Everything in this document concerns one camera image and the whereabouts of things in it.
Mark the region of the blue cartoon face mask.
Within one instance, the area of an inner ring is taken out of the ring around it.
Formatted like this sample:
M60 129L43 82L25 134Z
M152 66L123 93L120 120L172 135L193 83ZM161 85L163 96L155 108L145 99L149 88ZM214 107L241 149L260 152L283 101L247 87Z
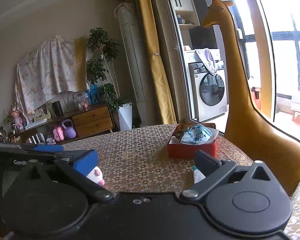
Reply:
M202 124L196 124L188 128L188 131L183 135L180 140L184 145L204 145L211 144L217 138L219 130Z

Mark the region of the red tin box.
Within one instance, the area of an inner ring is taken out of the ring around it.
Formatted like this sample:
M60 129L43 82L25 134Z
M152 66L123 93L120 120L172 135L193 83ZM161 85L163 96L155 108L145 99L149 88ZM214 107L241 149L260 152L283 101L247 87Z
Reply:
M174 159L193 159L197 151L216 157L216 138L219 130L213 123L178 124L167 142L168 156Z

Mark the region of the tissue pack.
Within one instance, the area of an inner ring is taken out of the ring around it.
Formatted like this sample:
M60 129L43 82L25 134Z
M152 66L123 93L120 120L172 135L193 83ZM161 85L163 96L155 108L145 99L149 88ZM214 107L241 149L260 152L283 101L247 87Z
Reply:
M192 171L193 171L193 181L195 184L201 182L203 179L206 178L206 176L204 176L196 166L192 167Z

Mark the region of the white bunny plush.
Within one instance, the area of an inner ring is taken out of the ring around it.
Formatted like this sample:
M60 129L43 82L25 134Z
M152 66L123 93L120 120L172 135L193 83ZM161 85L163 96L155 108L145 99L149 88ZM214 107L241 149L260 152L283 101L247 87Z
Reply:
M103 178L102 171L98 166L95 166L91 172L87 175L87 178L93 181L98 186L103 187L105 185L105 181Z

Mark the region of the pink toy case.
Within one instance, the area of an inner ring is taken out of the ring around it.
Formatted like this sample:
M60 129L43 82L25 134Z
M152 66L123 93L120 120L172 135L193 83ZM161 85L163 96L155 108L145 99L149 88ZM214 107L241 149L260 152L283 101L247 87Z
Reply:
M64 140L64 132L61 126L55 125L53 129L53 136L55 141L60 142Z

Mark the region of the purple kettlebell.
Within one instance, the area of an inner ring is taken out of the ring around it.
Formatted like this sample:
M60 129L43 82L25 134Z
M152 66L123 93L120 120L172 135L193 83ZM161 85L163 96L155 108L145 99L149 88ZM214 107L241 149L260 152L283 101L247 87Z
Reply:
M74 123L71 119L65 119L61 122L61 126L64 129L64 135L67 139L74 139L76 137L76 131Z

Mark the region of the black speaker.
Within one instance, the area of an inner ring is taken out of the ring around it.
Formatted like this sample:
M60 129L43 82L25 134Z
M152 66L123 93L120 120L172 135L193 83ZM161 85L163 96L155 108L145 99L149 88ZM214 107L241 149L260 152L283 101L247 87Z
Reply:
M64 114L60 101L53 102L52 107L53 107L55 116L62 116Z

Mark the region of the brown hair scrunchie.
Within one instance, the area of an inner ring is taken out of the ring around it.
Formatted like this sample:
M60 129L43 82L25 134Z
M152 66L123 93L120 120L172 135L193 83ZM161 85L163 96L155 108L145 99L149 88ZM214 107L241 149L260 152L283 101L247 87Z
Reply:
M188 131L188 128L180 129L175 132L174 136L180 140L187 131Z

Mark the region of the wooden drawer cabinet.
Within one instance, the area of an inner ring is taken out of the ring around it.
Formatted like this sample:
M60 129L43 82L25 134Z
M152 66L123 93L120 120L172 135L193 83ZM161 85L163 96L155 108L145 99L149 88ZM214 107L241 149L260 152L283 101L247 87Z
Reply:
M37 126L21 131L19 137L24 143L33 142L33 139L47 138L48 135L53 135L53 129L57 126L61 127L64 132L64 139L58 141L57 144L65 144L104 132L112 132L115 124L108 104L101 102L89 106L86 110L71 111L53 117L45 123L40 122Z

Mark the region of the white plant pot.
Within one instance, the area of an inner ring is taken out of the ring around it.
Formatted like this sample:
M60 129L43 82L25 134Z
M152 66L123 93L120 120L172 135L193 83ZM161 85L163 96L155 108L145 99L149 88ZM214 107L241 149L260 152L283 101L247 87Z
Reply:
M119 128L120 131L127 131L132 129L133 115L132 115L132 104L126 103L120 107L117 111L119 117Z

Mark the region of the floral cloth cover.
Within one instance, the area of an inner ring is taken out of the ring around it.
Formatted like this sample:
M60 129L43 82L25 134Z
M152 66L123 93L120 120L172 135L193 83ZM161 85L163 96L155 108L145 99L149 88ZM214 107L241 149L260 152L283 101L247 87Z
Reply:
M15 103L24 116L61 92L87 89L87 40L83 36L71 42L57 35L17 63Z

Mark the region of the white washing machine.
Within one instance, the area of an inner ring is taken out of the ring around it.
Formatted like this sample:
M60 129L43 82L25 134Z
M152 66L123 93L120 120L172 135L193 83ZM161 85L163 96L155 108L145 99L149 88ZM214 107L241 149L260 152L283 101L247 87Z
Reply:
M211 49L217 67L212 75L195 50L184 51L190 119L196 122L218 117L228 110L224 62L219 49Z

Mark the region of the potted green plant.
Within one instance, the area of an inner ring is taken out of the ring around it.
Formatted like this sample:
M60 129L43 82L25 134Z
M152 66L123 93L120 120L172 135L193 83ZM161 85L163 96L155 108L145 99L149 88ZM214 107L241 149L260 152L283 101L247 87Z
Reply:
M100 94L106 99L111 111L118 111L126 104L132 103L120 96L114 70L114 60L119 53L119 42L109 37L101 27L91 29L87 40L87 48L99 57L91 57L86 64L87 81L94 85L100 83Z

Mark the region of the purple cloth on washer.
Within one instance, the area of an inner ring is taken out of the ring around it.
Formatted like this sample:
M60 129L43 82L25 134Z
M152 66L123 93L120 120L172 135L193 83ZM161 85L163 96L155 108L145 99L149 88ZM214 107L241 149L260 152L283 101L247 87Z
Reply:
M198 55L203 65L208 70L208 72L211 75L215 76L217 74L217 66L215 64L215 59L213 58L210 49L203 48L203 49L195 49L194 51L196 52L196 54Z

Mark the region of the yellow curtain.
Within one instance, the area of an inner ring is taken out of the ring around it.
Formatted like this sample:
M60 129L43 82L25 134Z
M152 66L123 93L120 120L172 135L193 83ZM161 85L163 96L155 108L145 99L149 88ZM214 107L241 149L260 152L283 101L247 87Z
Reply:
M160 55L160 46L151 0L138 0L146 46L149 55L149 65L154 81L155 93L163 124L177 122L170 88Z

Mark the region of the standing air conditioner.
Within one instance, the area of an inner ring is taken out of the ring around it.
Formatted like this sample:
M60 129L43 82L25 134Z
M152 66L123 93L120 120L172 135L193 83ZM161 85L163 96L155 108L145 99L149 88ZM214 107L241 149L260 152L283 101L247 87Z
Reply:
M158 123L153 81L148 56L133 4L122 2L114 9L119 22L130 78L133 85L141 126Z

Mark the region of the picture frame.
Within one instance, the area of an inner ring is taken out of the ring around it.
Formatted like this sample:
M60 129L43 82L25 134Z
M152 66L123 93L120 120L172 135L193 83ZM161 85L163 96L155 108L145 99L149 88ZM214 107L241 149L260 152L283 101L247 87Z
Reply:
M51 118L50 106L48 103L43 104L34 111L34 121L40 121L43 119L49 120Z

